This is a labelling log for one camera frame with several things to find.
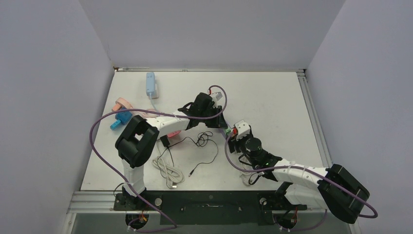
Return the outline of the black power adapter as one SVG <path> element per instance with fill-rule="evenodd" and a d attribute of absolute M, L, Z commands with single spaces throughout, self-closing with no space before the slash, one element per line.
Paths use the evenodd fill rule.
<path fill-rule="evenodd" d="M 161 136 L 161 137 L 160 137 L 160 140 L 161 140 L 161 142 L 162 142 L 162 144 L 163 144 L 164 147 L 169 148 L 169 146 L 170 146 L 170 141 L 169 141 L 169 138 L 168 138 L 167 135 Z"/>

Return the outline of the aluminium table frame rail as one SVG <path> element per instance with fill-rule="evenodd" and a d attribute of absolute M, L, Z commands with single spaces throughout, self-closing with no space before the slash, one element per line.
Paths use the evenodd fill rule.
<path fill-rule="evenodd" d="M 307 79 L 303 70 L 296 72 L 300 89 L 304 98 L 304 103 L 310 118 L 313 133 L 316 139 L 317 147 L 319 150 L 320 158 L 322 161 L 322 166 L 330 168 L 333 166 L 332 159 L 330 157 L 328 147 L 326 144 L 325 137 L 320 125 L 320 121 L 317 112 L 312 101 L 312 97 L 307 84 Z M 308 209 L 324 209 L 321 206 L 322 196 L 318 195 L 318 190 L 310 190 L 300 185 L 292 185 L 287 189 L 286 197 L 291 199 L 293 204 L 303 204 L 308 207 Z"/>

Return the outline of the blue adapter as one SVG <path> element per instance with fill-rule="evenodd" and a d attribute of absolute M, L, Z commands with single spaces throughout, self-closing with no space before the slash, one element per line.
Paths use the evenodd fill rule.
<path fill-rule="evenodd" d="M 126 125 L 132 118 L 130 111 L 119 112 L 115 115 L 115 122 L 110 126 L 112 131 L 118 129 L 120 126 Z"/>

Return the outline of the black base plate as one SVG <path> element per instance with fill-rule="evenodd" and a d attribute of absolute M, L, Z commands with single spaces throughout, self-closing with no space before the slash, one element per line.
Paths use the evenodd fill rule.
<path fill-rule="evenodd" d="M 141 196 L 178 225 L 272 225 L 306 205 L 293 205 L 275 191 L 144 191 Z"/>

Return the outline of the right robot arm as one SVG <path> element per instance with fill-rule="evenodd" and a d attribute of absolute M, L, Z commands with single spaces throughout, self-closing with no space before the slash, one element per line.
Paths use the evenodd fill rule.
<path fill-rule="evenodd" d="M 243 137 L 228 134 L 224 151 L 235 169 L 279 182 L 275 202 L 282 209 L 316 207 L 349 224 L 360 217 L 378 216 L 367 202 L 370 192 L 342 165 L 312 167 L 289 161 L 265 150 L 251 133 Z"/>

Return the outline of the light blue power strip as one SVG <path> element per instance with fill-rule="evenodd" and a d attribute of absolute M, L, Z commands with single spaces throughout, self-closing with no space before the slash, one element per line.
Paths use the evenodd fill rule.
<path fill-rule="evenodd" d="M 150 97 L 150 92 L 153 88 L 153 85 L 156 83 L 154 72 L 146 73 L 146 94 Z"/>

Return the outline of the red pink plug adapter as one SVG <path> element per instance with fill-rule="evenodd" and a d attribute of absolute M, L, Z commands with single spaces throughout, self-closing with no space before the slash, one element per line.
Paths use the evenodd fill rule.
<path fill-rule="evenodd" d="M 174 137 L 174 136 L 179 135 L 180 133 L 181 133 L 181 130 L 174 131 L 174 132 L 171 132 L 171 133 L 167 134 L 167 137 L 168 137 L 168 138 L 172 138 L 172 137 Z"/>

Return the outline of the light green charger plug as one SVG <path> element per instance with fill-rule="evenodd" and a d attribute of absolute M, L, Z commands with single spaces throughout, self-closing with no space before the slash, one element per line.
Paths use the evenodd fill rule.
<path fill-rule="evenodd" d="M 232 133 L 232 128 L 227 128 L 227 129 L 225 130 L 225 133 L 226 133 L 226 135 L 231 134 L 231 133 Z"/>

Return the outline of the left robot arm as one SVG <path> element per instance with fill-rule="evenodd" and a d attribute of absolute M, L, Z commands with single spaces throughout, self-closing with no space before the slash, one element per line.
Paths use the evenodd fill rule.
<path fill-rule="evenodd" d="M 177 131 L 186 131 L 203 123 L 208 128 L 227 127 L 223 116 L 224 105 L 218 101 L 226 97 L 223 92 L 200 93 L 195 101 L 179 108 L 172 114 L 145 119 L 134 116 L 115 143 L 127 179 L 124 192 L 126 203 L 138 210 L 144 206 L 144 164 L 149 160 L 159 138 Z"/>

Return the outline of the purple USB power strip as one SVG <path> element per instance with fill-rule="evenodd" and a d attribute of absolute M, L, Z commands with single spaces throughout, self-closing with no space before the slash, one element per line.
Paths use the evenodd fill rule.
<path fill-rule="evenodd" d="M 220 133 L 221 133 L 224 137 L 227 136 L 226 133 L 225 133 L 225 130 L 226 130 L 227 128 L 231 128 L 230 124 L 229 124 L 227 121 L 225 122 L 225 124 L 226 124 L 226 127 L 220 129 Z"/>

